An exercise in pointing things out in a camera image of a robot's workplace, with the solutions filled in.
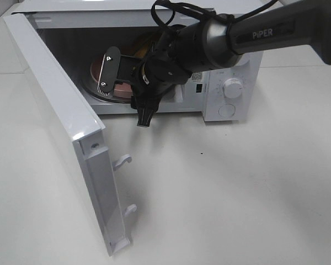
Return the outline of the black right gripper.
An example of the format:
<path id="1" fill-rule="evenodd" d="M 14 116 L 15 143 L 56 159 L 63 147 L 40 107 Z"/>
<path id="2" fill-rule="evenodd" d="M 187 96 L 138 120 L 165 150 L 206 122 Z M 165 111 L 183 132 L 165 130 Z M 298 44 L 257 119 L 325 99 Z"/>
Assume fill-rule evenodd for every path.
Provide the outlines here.
<path id="1" fill-rule="evenodd" d="M 186 84 L 191 72 L 174 61 L 155 55 L 143 59 L 121 55 L 118 80 L 132 89 L 131 108 L 137 110 L 141 127 L 149 127 L 162 98 L 176 85 Z"/>

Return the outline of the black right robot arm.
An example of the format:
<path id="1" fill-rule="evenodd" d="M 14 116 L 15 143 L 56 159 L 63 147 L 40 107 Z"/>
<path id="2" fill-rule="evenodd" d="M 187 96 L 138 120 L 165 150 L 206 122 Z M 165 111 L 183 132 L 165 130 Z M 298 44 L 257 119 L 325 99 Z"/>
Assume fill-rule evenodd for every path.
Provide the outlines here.
<path id="1" fill-rule="evenodd" d="M 132 68 L 131 107 L 139 126 L 149 126 L 162 97 L 185 84 L 193 73 L 233 67 L 243 54 L 309 45 L 331 65 L 331 1 L 298 1 L 279 8 L 272 3 L 247 14 L 217 14 L 190 3 L 156 1 L 173 13 L 195 18 L 190 26 L 151 16 L 162 31 L 155 47 Z"/>

